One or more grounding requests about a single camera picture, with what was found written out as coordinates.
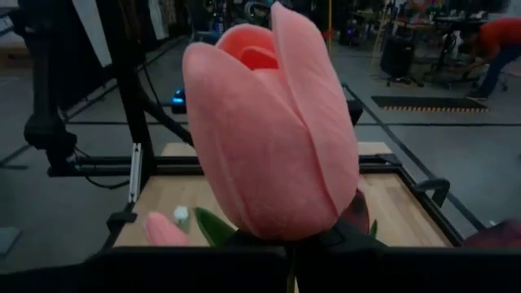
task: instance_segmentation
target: wooden platform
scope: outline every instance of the wooden platform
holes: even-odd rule
[[[389,154],[391,150],[382,142],[360,142],[359,153]],[[195,155],[195,151],[183,143],[169,143],[162,155]],[[378,220],[377,238],[383,243],[394,247],[450,246],[397,175],[362,175],[360,187],[366,193],[371,220]],[[203,176],[152,177],[134,206],[138,219],[125,225],[114,246],[147,246],[143,229],[145,216],[157,211],[173,217],[173,210],[179,205],[206,208],[228,222]],[[193,216],[190,218],[190,245],[208,245]]]

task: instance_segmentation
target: red shirt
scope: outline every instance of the red shirt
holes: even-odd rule
[[[481,26],[479,39],[488,54],[504,46],[521,45],[521,18],[491,20]]]

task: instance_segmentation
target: gray floor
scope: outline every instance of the gray floor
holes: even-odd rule
[[[154,87],[163,100],[182,84],[183,49],[184,46],[175,47],[148,66]],[[450,91],[430,86],[424,89],[388,88],[381,81],[370,78],[369,73],[361,74],[361,68],[370,66],[366,52],[335,47],[332,59],[340,80],[349,84],[357,97],[389,126],[391,135],[399,138],[430,171],[451,181],[454,196],[480,221],[490,225],[490,221],[499,222],[520,215],[521,99],[516,97],[520,93],[519,80],[510,79],[510,91],[493,95],[487,103],[492,111],[486,114],[386,112],[372,102],[372,95],[459,97],[468,88],[463,86]],[[32,105],[30,73],[0,72],[0,93],[1,160],[25,145],[22,133]],[[130,154],[131,139],[125,125],[85,124],[93,121],[125,121],[117,90],[75,116],[68,130],[78,136],[78,146],[89,154]],[[418,126],[427,123],[438,126]],[[450,124],[467,125],[455,127]],[[150,130],[158,153],[167,142],[178,141],[161,126],[152,125]],[[416,180],[427,178],[369,115],[364,114],[356,131],[360,141],[386,142]],[[92,186],[83,178],[48,178],[46,157],[32,148],[23,151],[9,164],[28,165],[28,169],[0,169],[0,226],[18,227],[23,235],[11,254],[0,260],[0,271],[79,262],[102,246],[108,235],[105,221],[112,212],[124,206],[125,188],[107,191]],[[108,183],[124,178],[99,180]],[[444,205],[443,212],[463,235],[475,232],[451,203]]]

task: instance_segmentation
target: blue light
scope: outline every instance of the blue light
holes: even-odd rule
[[[182,98],[172,98],[172,103],[184,103],[185,101]]]

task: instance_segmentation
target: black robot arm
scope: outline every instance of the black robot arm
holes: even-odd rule
[[[76,135],[67,132],[58,113],[56,81],[50,74],[52,23],[49,19],[31,17],[31,10],[10,13],[15,33],[24,38],[33,59],[33,113],[25,124],[24,137],[29,145],[45,150],[55,172],[66,172],[77,142]]]

